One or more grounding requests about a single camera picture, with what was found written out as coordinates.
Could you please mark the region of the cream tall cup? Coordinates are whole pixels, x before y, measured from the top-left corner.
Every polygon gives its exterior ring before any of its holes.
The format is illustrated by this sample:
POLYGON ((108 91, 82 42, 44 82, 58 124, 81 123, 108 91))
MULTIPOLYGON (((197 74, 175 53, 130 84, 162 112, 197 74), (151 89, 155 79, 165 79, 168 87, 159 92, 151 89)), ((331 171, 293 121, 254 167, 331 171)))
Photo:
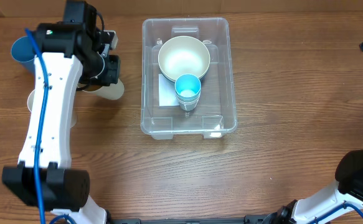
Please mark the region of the cream tall cup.
MULTIPOLYGON (((32 112, 33 102, 34 102, 34 93, 35 90, 32 90, 27 98, 27 108, 30 112, 32 112)), ((75 110, 72 110, 72 117, 71 117, 71 127, 74 127, 77 123, 77 114, 75 110)))
POLYGON ((83 90, 84 92, 105 98, 107 100, 118 100, 122 97, 125 87, 123 82, 118 79, 117 84, 111 83, 109 86, 92 85, 83 90))

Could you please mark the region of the cream bowl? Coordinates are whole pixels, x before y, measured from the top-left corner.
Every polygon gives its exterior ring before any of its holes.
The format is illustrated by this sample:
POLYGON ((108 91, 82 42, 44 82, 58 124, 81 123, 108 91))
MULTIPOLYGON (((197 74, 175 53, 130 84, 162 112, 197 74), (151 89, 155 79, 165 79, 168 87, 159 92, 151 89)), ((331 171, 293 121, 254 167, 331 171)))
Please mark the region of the cream bowl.
POLYGON ((176 69, 176 70, 166 70, 166 71, 161 70, 161 74, 165 78, 167 78, 170 82, 175 82, 181 75, 185 75, 185 74, 194 75, 199 79, 203 79, 208 71, 209 71, 209 69, 205 69, 205 70, 176 69))
POLYGON ((210 66, 210 52, 203 42, 191 36, 169 39, 158 53, 160 70, 205 70, 210 66))

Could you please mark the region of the blue bowl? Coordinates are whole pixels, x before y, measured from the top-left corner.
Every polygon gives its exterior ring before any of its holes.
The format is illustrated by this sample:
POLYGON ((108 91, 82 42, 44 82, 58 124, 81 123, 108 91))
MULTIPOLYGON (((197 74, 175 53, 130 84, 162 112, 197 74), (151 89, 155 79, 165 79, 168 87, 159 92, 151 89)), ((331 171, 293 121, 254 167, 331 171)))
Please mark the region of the blue bowl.
MULTIPOLYGON (((199 80, 204 80, 205 79, 205 74, 203 74, 202 76, 193 75, 191 73, 186 73, 186 74, 183 74, 183 75, 192 75, 193 77, 197 77, 199 80)), ((162 73, 160 73, 159 76, 163 77, 165 80, 167 80, 168 82, 171 82, 171 83, 175 83, 176 80, 177 80, 177 79, 172 80, 172 79, 170 79, 169 77, 165 76, 162 73)))

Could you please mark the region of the light blue small cup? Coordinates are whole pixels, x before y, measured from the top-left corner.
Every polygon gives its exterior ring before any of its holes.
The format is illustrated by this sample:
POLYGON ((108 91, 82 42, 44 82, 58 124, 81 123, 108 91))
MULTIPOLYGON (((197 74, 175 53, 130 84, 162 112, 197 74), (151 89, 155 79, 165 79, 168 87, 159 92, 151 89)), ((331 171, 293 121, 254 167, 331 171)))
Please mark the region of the light blue small cup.
POLYGON ((197 77, 192 75, 181 75, 175 82, 176 95, 192 97, 199 95, 202 85, 197 77))

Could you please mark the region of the grey small cup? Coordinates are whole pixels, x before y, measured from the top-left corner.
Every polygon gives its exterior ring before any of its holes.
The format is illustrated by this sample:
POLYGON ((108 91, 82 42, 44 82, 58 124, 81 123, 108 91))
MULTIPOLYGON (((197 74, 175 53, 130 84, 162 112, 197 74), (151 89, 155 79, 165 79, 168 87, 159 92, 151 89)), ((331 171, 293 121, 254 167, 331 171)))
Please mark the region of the grey small cup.
POLYGON ((197 106, 197 102, 190 102, 189 104, 180 103, 179 106, 184 111, 192 111, 197 106))

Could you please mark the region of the green small cup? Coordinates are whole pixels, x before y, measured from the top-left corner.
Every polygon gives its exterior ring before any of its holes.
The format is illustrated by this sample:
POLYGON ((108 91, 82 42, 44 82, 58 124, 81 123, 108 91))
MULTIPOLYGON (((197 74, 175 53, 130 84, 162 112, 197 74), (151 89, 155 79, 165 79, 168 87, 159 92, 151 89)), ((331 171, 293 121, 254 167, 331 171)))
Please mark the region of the green small cup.
POLYGON ((195 96, 192 96, 192 97, 183 97, 183 96, 180 96, 180 95, 176 95, 176 98, 179 101, 183 101, 183 102, 192 102, 192 101, 198 100, 199 97, 200 97, 200 95, 195 95, 195 96))

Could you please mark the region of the pink small cup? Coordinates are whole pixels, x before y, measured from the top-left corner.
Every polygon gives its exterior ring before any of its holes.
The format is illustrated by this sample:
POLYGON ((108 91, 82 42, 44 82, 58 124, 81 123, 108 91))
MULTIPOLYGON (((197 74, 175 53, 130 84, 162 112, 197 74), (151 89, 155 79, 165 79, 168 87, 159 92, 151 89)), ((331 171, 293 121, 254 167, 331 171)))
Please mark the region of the pink small cup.
POLYGON ((196 104, 198 103, 199 99, 195 99, 195 100, 183 100, 183 99, 177 99, 178 103, 180 106, 196 106, 196 104))

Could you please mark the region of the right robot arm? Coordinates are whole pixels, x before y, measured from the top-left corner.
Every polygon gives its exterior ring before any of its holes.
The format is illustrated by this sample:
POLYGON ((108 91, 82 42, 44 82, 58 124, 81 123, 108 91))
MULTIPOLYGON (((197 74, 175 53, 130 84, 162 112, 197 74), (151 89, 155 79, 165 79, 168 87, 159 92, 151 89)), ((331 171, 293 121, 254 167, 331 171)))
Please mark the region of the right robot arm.
POLYGON ((363 219, 363 149, 348 152, 341 159, 331 184, 308 198, 282 206, 263 223, 330 223, 351 211, 363 219))

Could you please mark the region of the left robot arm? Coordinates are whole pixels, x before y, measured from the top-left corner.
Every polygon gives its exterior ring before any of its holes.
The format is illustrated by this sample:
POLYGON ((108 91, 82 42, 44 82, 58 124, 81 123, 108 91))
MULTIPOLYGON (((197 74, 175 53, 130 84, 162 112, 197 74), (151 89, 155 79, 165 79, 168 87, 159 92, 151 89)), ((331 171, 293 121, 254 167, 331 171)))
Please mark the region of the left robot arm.
POLYGON ((27 38, 35 67, 31 117, 17 165, 3 168, 2 182, 39 209, 41 223, 47 212, 69 223, 111 223, 90 196, 88 172, 72 168, 70 130, 78 91, 95 85, 103 98, 123 95, 116 32, 71 21, 40 24, 27 38))

